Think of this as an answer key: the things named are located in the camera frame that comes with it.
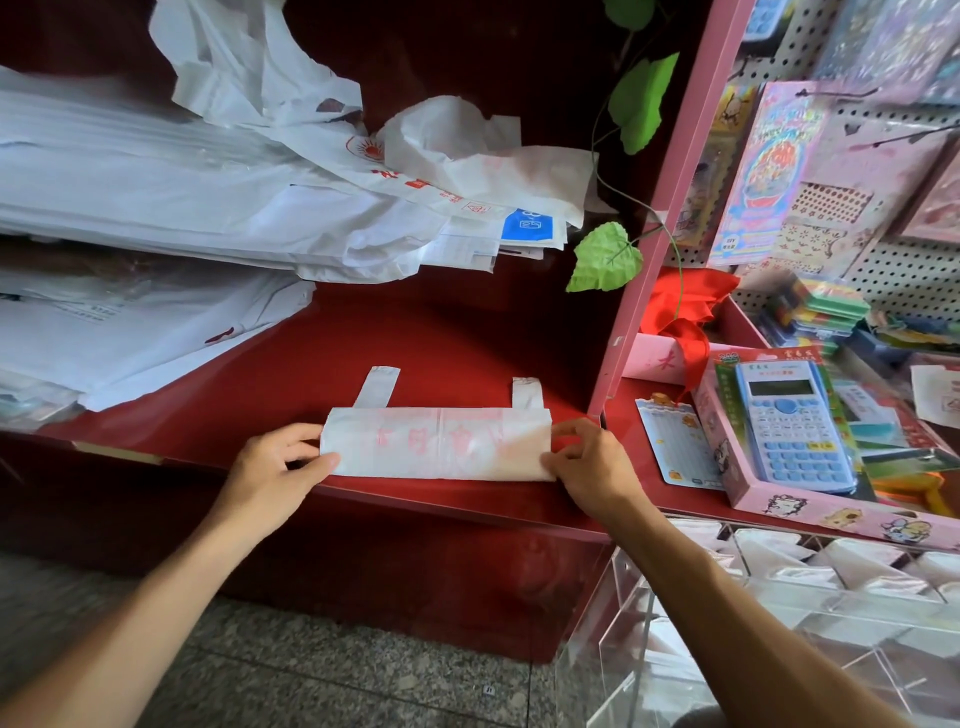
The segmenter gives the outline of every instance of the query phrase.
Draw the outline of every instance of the hand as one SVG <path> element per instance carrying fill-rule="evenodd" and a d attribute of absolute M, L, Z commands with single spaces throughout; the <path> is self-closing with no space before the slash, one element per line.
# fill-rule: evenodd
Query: hand
<path fill-rule="evenodd" d="M 253 548 L 280 528 L 306 494 L 340 464 L 340 455 L 320 455 L 304 440 L 319 440 L 322 425 L 287 425 L 251 437 L 230 469 L 223 490 L 204 520 L 206 527 L 223 526 Z M 287 463 L 309 460 L 299 470 Z"/>
<path fill-rule="evenodd" d="M 587 418 L 553 425 L 554 437 L 569 435 L 579 435 L 580 442 L 545 452 L 540 461 L 581 510 L 609 530 L 624 506 L 646 501 L 634 466 L 613 433 Z"/>

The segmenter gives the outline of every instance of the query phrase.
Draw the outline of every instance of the blue calculator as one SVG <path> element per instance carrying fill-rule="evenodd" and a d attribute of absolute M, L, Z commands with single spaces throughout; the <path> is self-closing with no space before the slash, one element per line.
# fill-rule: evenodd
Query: blue calculator
<path fill-rule="evenodd" d="M 766 40 L 772 36 L 788 2 L 790 0 L 756 0 L 754 11 L 747 21 L 747 32 L 743 34 L 744 41 Z"/>
<path fill-rule="evenodd" d="M 827 389 L 809 361 L 736 365 L 750 421 L 757 475 L 819 493 L 856 488 L 847 453 L 827 404 Z"/>

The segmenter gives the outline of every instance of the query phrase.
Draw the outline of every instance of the green leaf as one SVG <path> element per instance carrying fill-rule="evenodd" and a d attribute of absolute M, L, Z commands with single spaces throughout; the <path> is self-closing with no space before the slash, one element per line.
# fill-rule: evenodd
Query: green leaf
<path fill-rule="evenodd" d="M 628 31 L 642 31 L 654 17 L 656 0 L 604 0 L 607 17 Z"/>
<path fill-rule="evenodd" d="M 624 74 L 610 97 L 607 109 L 620 127 L 623 151 L 635 155 L 643 149 L 660 126 L 660 102 L 670 84 L 680 54 L 665 59 L 640 61 Z"/>
<path fill-rule="evenodd" d="M 619 223 L 604 223 L 590 231 L 573 253 L 577 266 L 566 285 L 567 293 L 613 291 L 633 280 L 643 268 L 643 255 L 630 244 L 627 231 Z"/>

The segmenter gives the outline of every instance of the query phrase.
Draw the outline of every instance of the red cabinet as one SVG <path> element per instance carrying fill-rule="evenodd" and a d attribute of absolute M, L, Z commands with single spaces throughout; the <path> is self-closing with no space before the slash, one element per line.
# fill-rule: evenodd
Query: red cabinet
<path fill-rule="evenodd" d="M 133 69 L 168 93 L 169 69 L 143 35 L 149 3 L 78 5 L 88 13 L 72 25 L 44 0 L 0 11 L 0 63 L 59 73 Z M 680 60 L 654 142 L 628 158 L 612 136 L 600 147 L 601 169 L 664 210 L 668 225 L 751 6 L 683 3 L 667 32 L 635 38 L 637 49 L 649 41 L 644 55 L 679 50 Z M 626 37 L 600 2 L 559 12 L 546 0 L 417 0 L 376 10 L 294 0 L 286 11 L 305 50 L 361 83 L 372 128 L 423 98 L 453 93 L 486 114 L 519 115 L 526 144 L 588 146 Z M 105 46 L 110 24 L 88 23 L 90 13 L 126 24 L 113 34 L 126 42 Z M 65 42 L 73 32 L 90 42 Z M 638 207 L 611 202 L 635 234 L 652 226 Z M 647 236 L 644 271 L 611 293 L 564 292 L 572 244 L 542 261 L 500 259 L 493 275 L 424 268 L 377 286 L 319 284 L 309 308 L 159 392 L 35 436 L 0 438 L 0 547 L 143 573 L 199 521 L 248 437 L 321 422 L 330 407 L 352 403 L 375 365 L 401 369 L 393 405 L 506 406 L 512 376 L 537 376 L 555 421 L 599 415 L 616 394 L 668 245 L 663 232 Z M 662 483 L 636 437 L 632 395 L 624 396 L 608 420 L 654 500 L 693 512 L 721 508 L 716 494 Z M 73 443 L 160 464 L 77 452 Z M 610 552 L 606 534 L 559 484 L 330 477 L 225 592 L 543 662 Z"/>

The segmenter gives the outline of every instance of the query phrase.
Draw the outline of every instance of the stack of plastic bags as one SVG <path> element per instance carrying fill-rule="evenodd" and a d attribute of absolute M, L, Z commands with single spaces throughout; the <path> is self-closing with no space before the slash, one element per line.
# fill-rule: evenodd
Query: stack of plastic bags
<path fill-rule="evenodd" d="M 0 241 L 0 428 L 154 392 L 306 307 L 313 288 L 285 271 Z"/>
<path fill-rule="evenodd" d="M 519 119 L 449 96 L 367 136 L 359 85 L 303 53 L 281 6 L 157 2 L 189 111 L 0 70 L 0 231 L 383 282 L 542 257 L 582 225 L 589 152 L 522 147 Z"/>

